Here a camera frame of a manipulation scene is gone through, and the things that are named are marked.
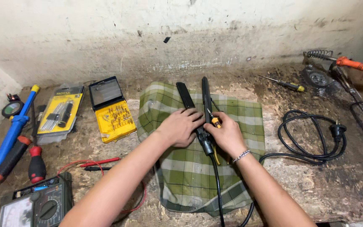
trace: scratched wood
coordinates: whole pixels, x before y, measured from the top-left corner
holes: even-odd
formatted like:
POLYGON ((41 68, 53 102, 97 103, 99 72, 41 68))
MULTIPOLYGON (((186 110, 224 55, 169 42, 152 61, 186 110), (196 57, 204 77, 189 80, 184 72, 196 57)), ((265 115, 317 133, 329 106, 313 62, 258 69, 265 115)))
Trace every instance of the scratched wood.
MULTIPOLYGON (((322 166, 313 166, 287 158, 270 158, 264 167, 276 178, 290 195, 305 209, 315 222, 342 220, 348 223, 363 220, 363 133, 356 126, 348 109, 352 102, 350 96, 337 85, 337 89, 326 91, 323 96, 315 88, 306 86, 306 92, 297 93, 275 85, 273 82, 255 75, 267 75, 305 84, 299 75, 302 65, 287 65, 279 68, 261 70, 219 68, 216 71, 203 71, 189 74, 181 71, 179 75, 148 74, 140 79, 120 80, 121 88, 128 101, 135 121, 138 117, 139 92, 150 82, 159 80, 174 84, 185 82, 190 89, 200 90, 203 76, 208 77, 211 92, 235 96, 239 99, 257 101, 263 105, 267 152, 288 152, 277 137, 277 128, 286 111, 299 109, 311 114, 320 114, 337 119, 347 126, 347 149, 342 157, 332 160, 322 166)), ((52 87, 41 90, 36 105, 45 104, 53 91, 52 87)), ((26 97, 29 89, 25 88, 21 97, 26 97)), ((329 149, 331 136, 328 124, 321 123, 324 128, 329 149)), ((9 122, 0 126, 0 143, 9 128, 9 122)), ((315 130, 307 120, 293 122, 288 127, 296 140, 303 147, 314 153, 320 152, 321 144, 315 130)), ((30 129, 24 134, 29 136, 30 129)), ((138 146, 136 133, 121 139, 117 143, 101 142, 96 117, 91 109, 88 92, 79 110, 76 130, 70 133, 66 140, 60 143, 43 145, 43 158, 47 167, 47 177, 53 177, 65 164, 81 159, 103 160, 111 157, 125 157, 138 146)), ((26 153, 13 170, 12 174, 0 186, 0 198, 10 191, 27 187, 28 164, 30 155, 26 153)), ((81 168, 69 168, 73 176, 74 202, 79 201, 88 190, 101 178, 99 172, 85 172, 81 168)), ((186 214, 169 212, 161 206, 158 199, 157 183, 153 171, 150 171, 144 181, 147 183, 148 196, 144 205, 132 214, 120 220, 114 226, 218 226, 219 218, 212 218, 206 213, 186 214)), ((138 188, 128 207, 138 202, 141 196, 138 188)), ((227 226, 240 224, 248 212, 242 208, 225 215, 227 226)), ((263 216, 256 211, 247 226, 263 226, 263 216)))

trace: small screwdriver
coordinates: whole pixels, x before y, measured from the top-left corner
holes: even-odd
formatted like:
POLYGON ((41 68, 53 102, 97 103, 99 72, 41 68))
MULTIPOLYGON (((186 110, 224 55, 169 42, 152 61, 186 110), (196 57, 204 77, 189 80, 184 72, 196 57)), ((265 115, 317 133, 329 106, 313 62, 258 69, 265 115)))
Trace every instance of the small screwdriver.
MULTIPOLYGON (((269 80, 274 80, 274 79, 269 78, 267 76, 263 76, 263 75, 259 75, 259 76, 262 76, 262 77, 267 78, 269 80)), ((300 91, 300 92, 305 91, 305 88, 303 86, 301 86, 301 85, 298 85, 298 84, 288 83, 288 82, 285 82, 285 81, 282 81, 282 80, 274 80, 274 81, 276 81, 277 84, 282 85, 284 87, 287 87, 287 88, 289 88, 291 90, 294 90, 294 91, 300 91)))
POLYGON ((211 118, 211 122, 214 124, 215 127, 217 128, 221 128, 221 123, 219 122, 217 117, 214 117, 214 115, 212 115, 211 111, 209 111, 209 109, 207 109, 209 116, 211 118))

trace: checkered fabric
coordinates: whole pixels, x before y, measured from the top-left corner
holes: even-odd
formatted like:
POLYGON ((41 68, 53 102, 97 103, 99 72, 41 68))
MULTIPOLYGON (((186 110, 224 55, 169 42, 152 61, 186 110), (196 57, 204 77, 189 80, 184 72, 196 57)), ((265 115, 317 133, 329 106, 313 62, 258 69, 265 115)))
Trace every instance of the checkered fabric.
MULTIPOLYGON (((202 94, 189 91, 196 108, 204 110, 202 94)), ((224 95, 211 95, 219 109, 239 123, 249 149, 259 159, 265 153, 261 104, 224 95)), ((153 82, 141 92, 138 116, 138 137, 142 142, 171 113, 183 108, 176 86, 153 82)), ((219 180, 224 213, 252 202, 236 166, 227 165, 227 155, 218 151, 219 180)), ((175 212, 207 212, 219 215, 214 169, 209 157, 195 139, 187 148, 170 147, 155 165, 161 204, 175 212)))

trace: person's right hand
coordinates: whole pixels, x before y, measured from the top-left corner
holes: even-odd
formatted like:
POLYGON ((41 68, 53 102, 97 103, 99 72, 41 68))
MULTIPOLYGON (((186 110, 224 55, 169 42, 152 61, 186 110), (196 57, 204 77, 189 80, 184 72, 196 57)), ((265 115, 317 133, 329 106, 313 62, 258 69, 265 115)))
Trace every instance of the person's right hand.
POLYGON ((232 120, 224 112, 213 112, 214 117, 222 120, 221 128, 216 128, 212 124, 204 124, 207 130, 217 142, 218 146, 227 152, 233 159, 247 150, 247 146, 243 141, 239 124, 232 120))

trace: screwdriver set packaging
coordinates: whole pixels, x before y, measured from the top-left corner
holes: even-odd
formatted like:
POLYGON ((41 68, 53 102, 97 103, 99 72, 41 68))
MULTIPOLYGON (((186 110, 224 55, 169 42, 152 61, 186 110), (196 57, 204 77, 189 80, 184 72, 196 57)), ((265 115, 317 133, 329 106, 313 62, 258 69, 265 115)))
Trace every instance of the screwdriver set packaging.
POLYGON ((63 84, 54 90, 37 131, 39 144, 58 142, 67 137, 76 121, 84 91, 82 83, 63 84))
POLYGON ((137 130, 115 76, 89 85, 89 92, 104 143, 117 142, 137 130))

